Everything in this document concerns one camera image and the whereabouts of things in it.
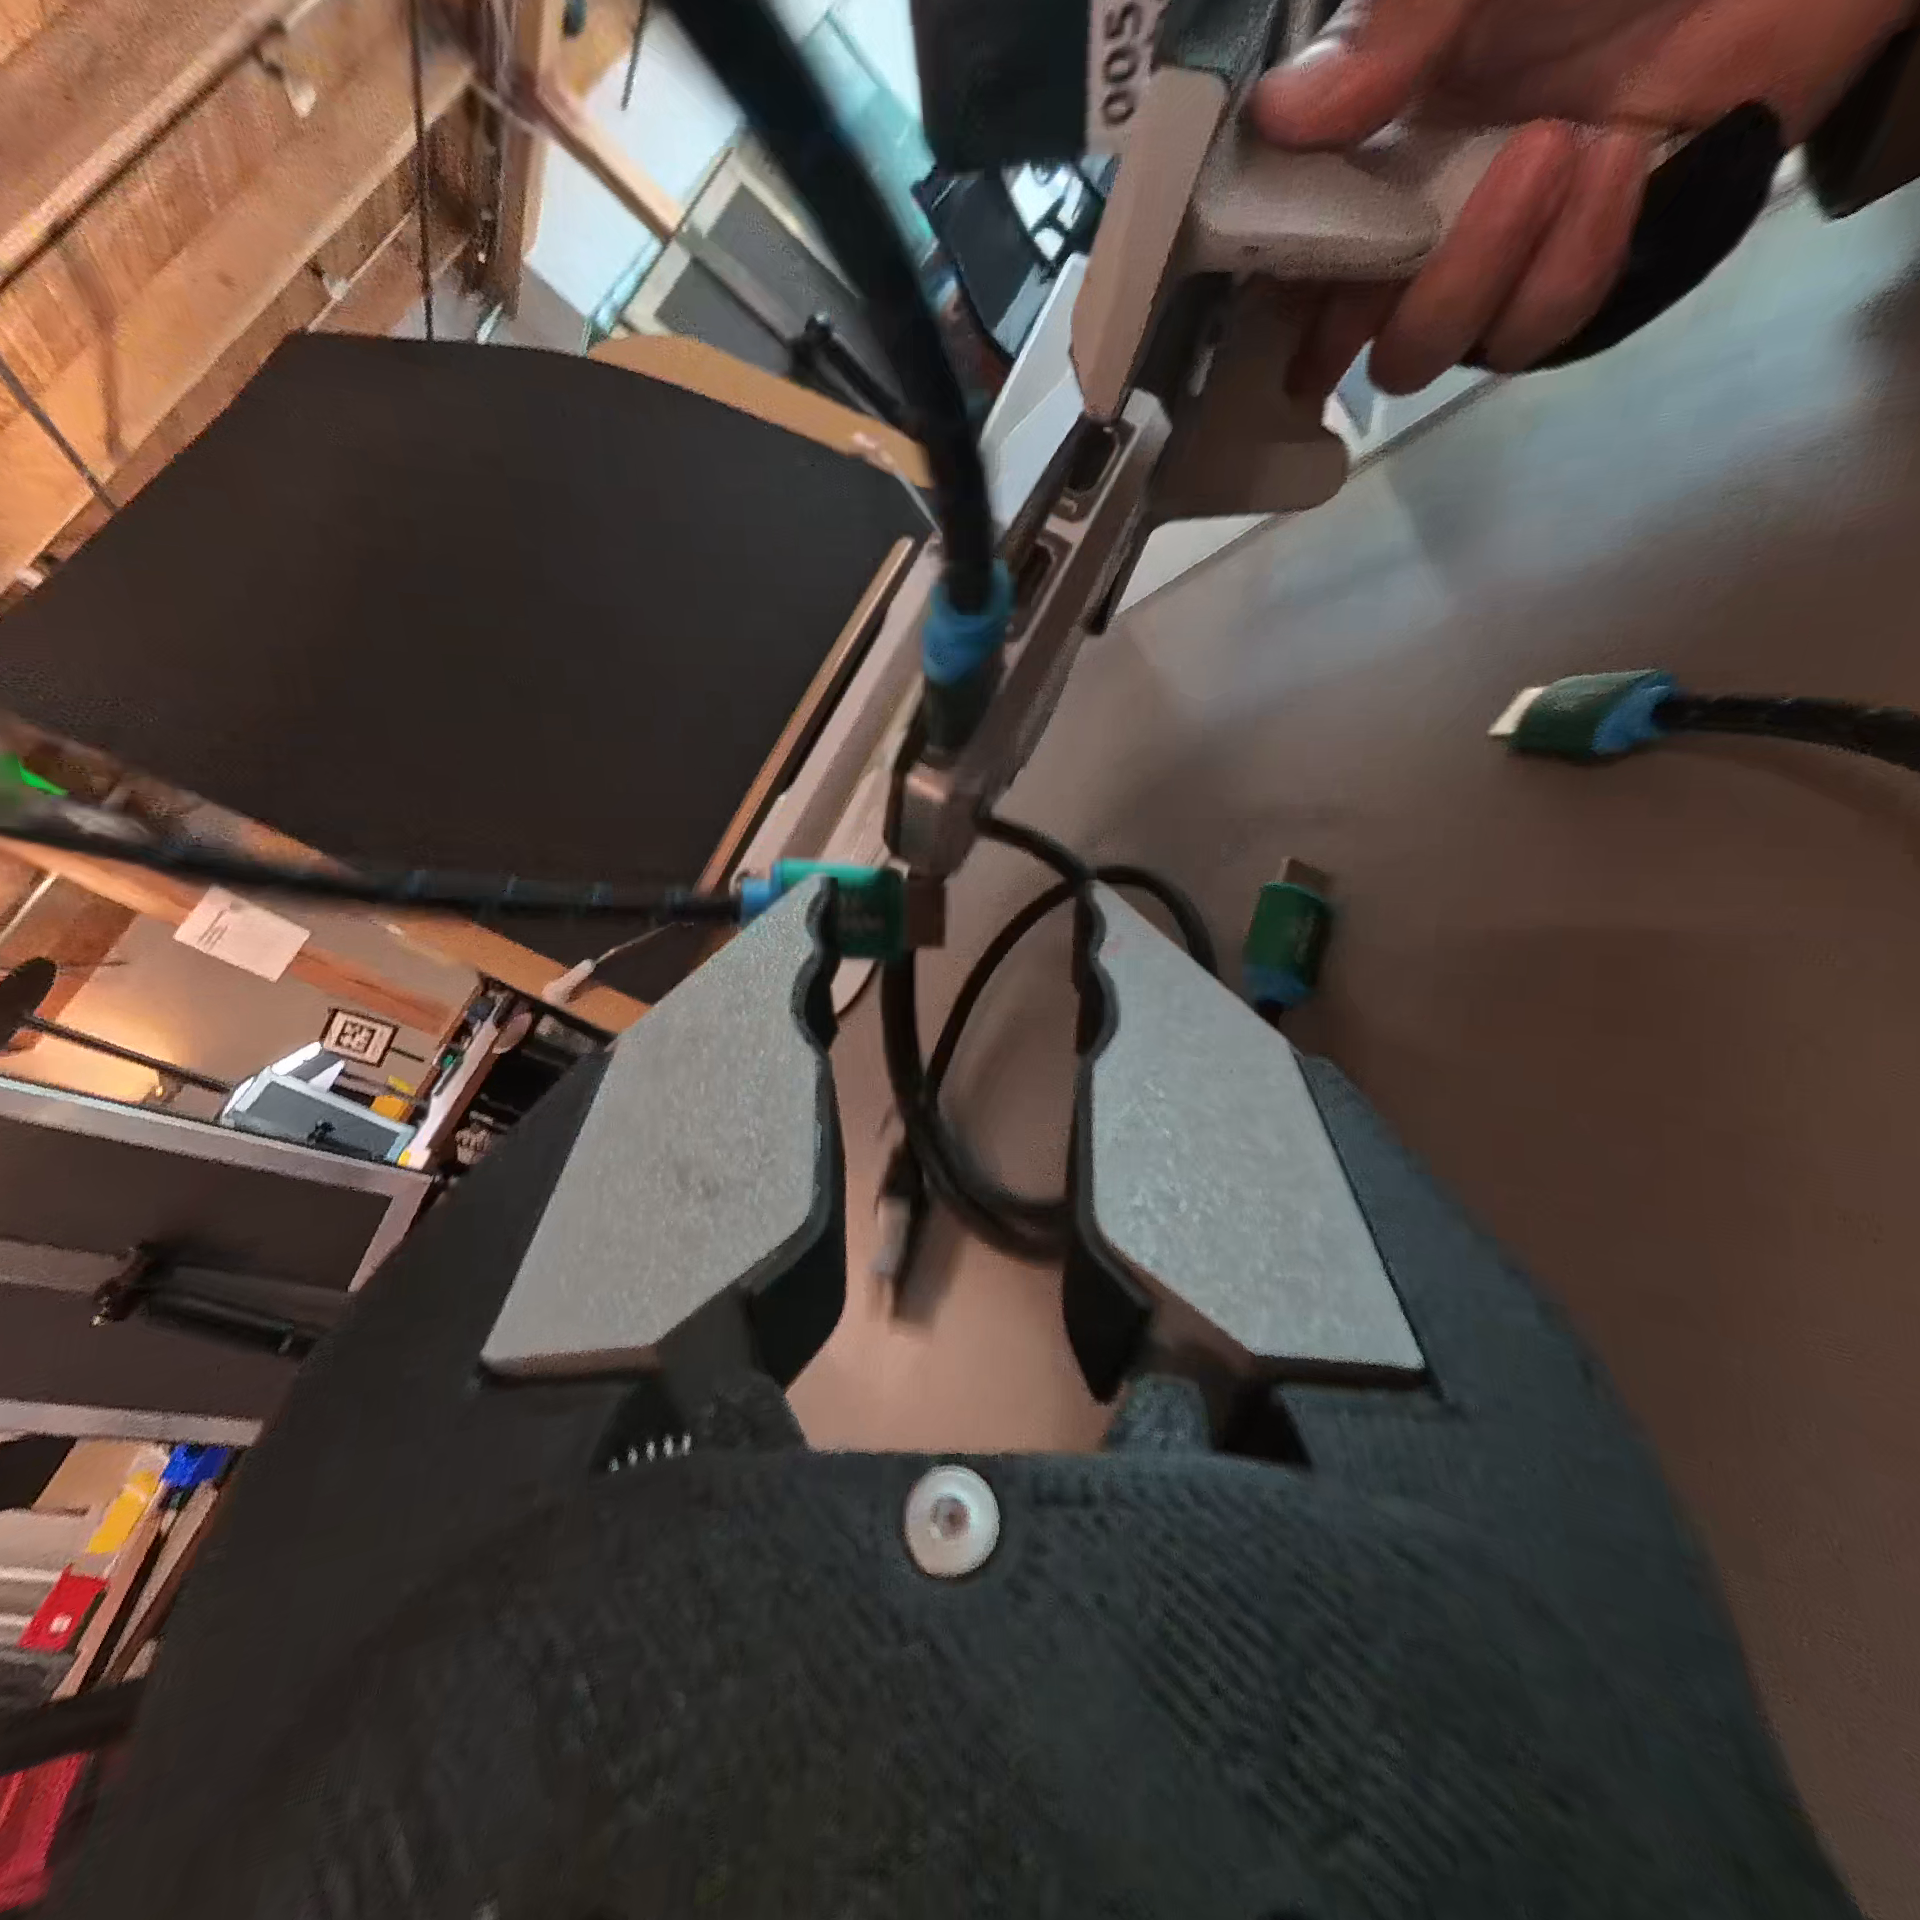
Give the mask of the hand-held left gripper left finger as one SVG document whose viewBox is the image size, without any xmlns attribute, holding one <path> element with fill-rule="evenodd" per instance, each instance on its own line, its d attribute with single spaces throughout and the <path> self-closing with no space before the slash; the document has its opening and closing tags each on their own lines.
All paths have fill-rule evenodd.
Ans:
<svg viewBox="0 0 1920 1920">
<path fill-rule="evenodd" d="M 808 1371 L 849 1296 L 832 913 L 801 880 L 612 1044 L 492 1376 Z"/>
</svg>

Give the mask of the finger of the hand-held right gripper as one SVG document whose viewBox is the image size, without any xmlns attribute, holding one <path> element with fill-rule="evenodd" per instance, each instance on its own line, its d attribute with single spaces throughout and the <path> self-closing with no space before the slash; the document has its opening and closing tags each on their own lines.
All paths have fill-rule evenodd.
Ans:
<svg viewBox="0 0 1920 1920">
<path fill-rule="evenodd" d="M 1342 491 L 1352 455 L 1326 405 L 1286 385 L 1309 319 L 1307 288 L 1242 282 L 1195 396 L 1180 397 L 1146 493 L 1149 522 L 1281 516 Z"/>
<path fill-rule="evenodd" d="M 1164 67 L 1144 90 L 1073 301 L 1069 361 L 1085 419 L 1107 426 L 1124 408 L 1227 101 L 1222 79 L 1189 67 Z"/>
</svg>

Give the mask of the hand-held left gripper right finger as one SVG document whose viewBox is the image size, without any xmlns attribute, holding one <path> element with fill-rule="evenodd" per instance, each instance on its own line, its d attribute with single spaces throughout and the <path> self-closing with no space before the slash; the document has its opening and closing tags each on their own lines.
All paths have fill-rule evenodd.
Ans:
<svg viewBox="0 0 1920 1920">
<path fill-rule="evenodd" d="M 1088 1393 L 1427 1381 L 1297 1049 L 1110 885 L 1075 913 L 1065 1335 Z"/>
</svg>

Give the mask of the silver hdmi hub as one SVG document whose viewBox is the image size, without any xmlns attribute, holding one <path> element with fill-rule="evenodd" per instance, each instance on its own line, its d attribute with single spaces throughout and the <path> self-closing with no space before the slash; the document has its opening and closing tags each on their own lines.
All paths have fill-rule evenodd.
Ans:
<svg viewBox="0 0 1920 1920">
<path fill-rule="evenodd" d="M 1006 639 L 964 688 L 922 687 L 893 756 L 885 844 L 913 875 L 960 872 L 1038 748 L 1082 643 L 1146 537 L 1147 483 L 1165 442 L 1165 408 L 1136 391 L 1113 424 L 1078 419 L 1021 500 L 1000 543 L 1013 580 Z"/>
</svg>

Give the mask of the person's right hand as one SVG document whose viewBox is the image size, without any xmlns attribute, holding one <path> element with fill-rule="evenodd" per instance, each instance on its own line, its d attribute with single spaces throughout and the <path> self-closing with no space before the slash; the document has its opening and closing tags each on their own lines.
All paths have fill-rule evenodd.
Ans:
<svg viewBox="0 0 1920 1920">
<path fill-rule="evenodd" d="M 1622 275 L 1660 148 L 1742 105 L 1806 137 L 1908 28 L 1897 3 L 1342 4 L 1270 69 L 1250 115 L 1286 152 L 1387 128 L 1508 128 L 1444 244 L 1403 285 L 1336 285 L 1286 385 L 1321 403 L 1368 352 L 1387 396 L 1478 357 L 1515 376 L 1565 348 Z"/>
</svg>

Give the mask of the white paper note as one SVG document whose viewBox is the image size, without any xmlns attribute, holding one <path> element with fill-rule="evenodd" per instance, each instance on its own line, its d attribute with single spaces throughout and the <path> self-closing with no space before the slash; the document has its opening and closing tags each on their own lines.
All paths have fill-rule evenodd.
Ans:
<svg viewBox="0 0 1920 1920">
<path fill-rule="evenodd" d="M 308 939 L 308 927 L 225 887 L 208 887 L 174 930 L 179 947 L 262 980 L 283 980 Z"/>
</svg>

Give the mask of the grey metal cabinet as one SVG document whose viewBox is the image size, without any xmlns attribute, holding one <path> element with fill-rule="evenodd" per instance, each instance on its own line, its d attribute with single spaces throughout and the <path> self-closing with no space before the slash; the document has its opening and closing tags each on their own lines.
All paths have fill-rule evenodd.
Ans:
<svg viewBox="0 0 1920 1920">
<path fill-rule="evenodd" d="M 432 1193 L 410 1168 L 8 1077 L 4 1439 L 251 1444 Z"/>
</svg>

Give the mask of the black panel with wooden edge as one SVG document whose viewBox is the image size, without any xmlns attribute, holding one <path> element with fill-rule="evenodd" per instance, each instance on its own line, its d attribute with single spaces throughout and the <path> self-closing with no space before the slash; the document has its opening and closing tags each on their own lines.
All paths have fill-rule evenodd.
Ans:
<svg viewBox="0 0 1920 1920">
<path fill-rule="evenodd" d="M 925 488 L 893 427 L 698 344 L 299 335 L 4 615 L 4 724 L 179 817 L 4 832 L 475 970 L 689 960 Z"/>
</svg>

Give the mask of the red storage bin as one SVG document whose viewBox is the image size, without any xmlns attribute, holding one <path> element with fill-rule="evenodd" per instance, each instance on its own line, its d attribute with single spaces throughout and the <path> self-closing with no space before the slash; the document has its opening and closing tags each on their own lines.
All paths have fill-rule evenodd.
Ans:
<svg viewBox="0 0 1920 1920">
<path fill-rule="evenodd" d="M 70 1656 L 107 1596 L 109 1579 L 85 1569 L 65 1569 L 19 1627 L 14 1645 L 43 1657 Z"/>
</svg>

